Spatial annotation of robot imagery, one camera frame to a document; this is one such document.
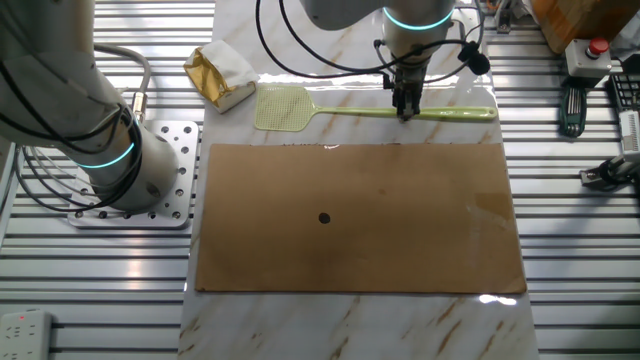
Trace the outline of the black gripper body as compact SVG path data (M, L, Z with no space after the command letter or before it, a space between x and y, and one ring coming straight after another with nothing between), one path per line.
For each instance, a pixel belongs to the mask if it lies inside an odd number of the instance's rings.
M394 95L420 97L423 91L425 67L396 67L394 74Z

